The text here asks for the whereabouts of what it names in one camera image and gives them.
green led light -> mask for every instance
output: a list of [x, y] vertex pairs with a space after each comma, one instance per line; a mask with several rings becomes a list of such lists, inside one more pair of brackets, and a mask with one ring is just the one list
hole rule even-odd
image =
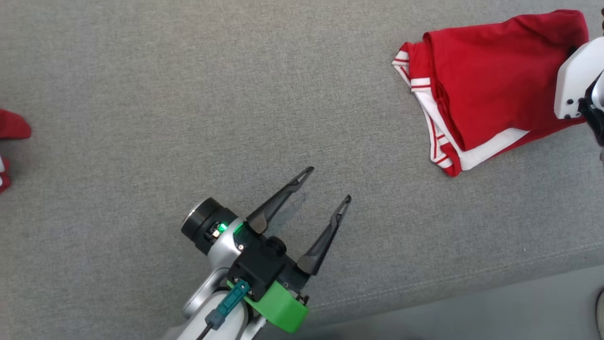
[[224, 223], [218, 224], [218, 228], [216, 228], [221, 234], [228, 228], [228, 226]]

red cloth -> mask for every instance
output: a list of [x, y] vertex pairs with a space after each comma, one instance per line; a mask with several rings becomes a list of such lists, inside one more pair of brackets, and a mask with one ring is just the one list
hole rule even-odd
[[434, 99], [462, 150], [507, 128], [531, 131], [516, 147], [585, 121], [558, 120], [553, 112], [558, 69], [589, 41], [579, 11], [433, 31], [423, 41]]
[[558, 10], [433, 31], [403, 44], [392, 64], [422, 105], [430, 159], [457, 176], [583, 123], [558, 120], [553, 106], [558, 69], [587, 41], [583, 14]]
[[[0, 139], [25, 139], [31, 136], [29, 124], [16, 113], [0, 109]], [[0, 157], [0, 192], [10, 186], [9, 163]]]

couch seam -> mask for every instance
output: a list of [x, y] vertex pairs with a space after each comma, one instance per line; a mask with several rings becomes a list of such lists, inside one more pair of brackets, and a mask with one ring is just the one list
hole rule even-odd
[[[551, 259], [554, 259], [554, 258], [559, 258], [559, 257], [564, 257], [564, 256], [569, 256], [569, 255], [574, 255], [576, 253], [581, 253], [581, 252], [584, 252], [584, 251], [595, 249], [598, 246], [601, 246], [603, 244], [604, 244], [604, 241], [600, 241], [600, 242], [596, 242], [596, 243], [592, 243], [592, 244], [586, 244], [584, 246], [575, 247], [575, 248], [566, 249], [566, 250], [561, 250], [561, 251], [558, 251], [558, 252], [554, 252], [554, 253], [550, 253], [550, 254], [545, 254], [545, 255], [540, 255], [540, 256], [536, 256], [536, 257], [526, 258], [526, 259], [523, 259], [523, 260], [510, 262], [510, 263], [507, 263], [507, 264], [500, 264], [500, 265], [497, 265], [497, 266], [492, 266], [492, 267], [488, 267], [488, 268], [478, 269], [478, 270], [475, 270], [475, 271], [469, 272], [469, 273], [447, 276], [446, 278], [439, 278], [439, 279], [421, 281], [421, 282], [418, 282], [418, 283], [406, 284], [406, 285], [399, 286], [399, 287], [393, 287], [393, 288], [389, 288], [389, 289], [385, 289], [385, 290], [380, 290], [378, 292], [372, 292], [372, 293], [367, 293], [367, 294], [363, 294], [363, 295], [354, 296], [354, 297], [351, 297], [351, 298], [344, 298], [344, 299], [339, 299], [339, 300], [336, 300], [336, 301], [325, 302], [325, 303], [318, 304], [318, 305], [315, 305], [315, 306], [310, 306], [309, 309], [311, 309], [313, 311], [326, 310], [326, 309], [331, 309], [331, 308], [334, 308], [334, 307], [346, 306], [347, 304], [352, 304], [352, 303], [355, 303], [355, 302], [368, 301], [368, 300], [371, 300], [371, 299], [376, 299], [376, 298], [380, 298], [380, 297], [383, 297], [383, 296], [388, 296], [388, 295], [396, 294], [397, 292], [399, 292], [401, 290], [403, 292], [406, 292], [406, 291], [415, 290], [415, 289], [419, 289], [419, 288], [436, 286], [436, 285], [443, 284], [443, 283], [449, 283], [449, 282], [453, 282], [453, 281], [464, 280], [464, 279], [467, 279], [467, 278], [472, 278], [472, 277], [484, 275], [484, 274], [487, 274], [487, 273], [502, 272], [502, 271], [504, 271], [506, 269], [511, 269], [513, 267], [525, 266], [527, 264], [534, 264], [534, 263], [538, 263], [538, 262], [541, 262], [541, 261], [551, 260]], [[376, 295], [376, 296], [371, 296], [369, 298], [362, 299], [363, 297], [370, 296], [370, 295]], [[321, 306], [324, 306], [324, 305], [332, 305], [332, 306], [327, 306], [327, 307], [323, 307], [323, 308], [317, 308], [317, 307], [321, 307]]]

green bracket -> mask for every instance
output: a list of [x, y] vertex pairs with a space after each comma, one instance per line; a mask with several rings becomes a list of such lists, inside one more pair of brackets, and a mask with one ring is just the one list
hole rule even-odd
[[[229, 288], [233, 288], [231, 281], [226, 283]], [[260, 301], [254, 302], [247, 296], [244, 299], [268, 322], [289, 333], [297, 331], [308, 314], [308, 308], [276, 281], [272, 283]]]

black cable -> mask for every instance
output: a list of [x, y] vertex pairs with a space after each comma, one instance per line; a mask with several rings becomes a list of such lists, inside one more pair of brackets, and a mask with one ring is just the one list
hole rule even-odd
[[205, 326], [204, 331], [201, 332], [201, 334], [197, 337], [197, 340], [201, 340], [201, 339], [205, 338], [205, 336], [208, 335], [208, 333], [210, 332], [211, 329], [212, 329], [212, 325]]

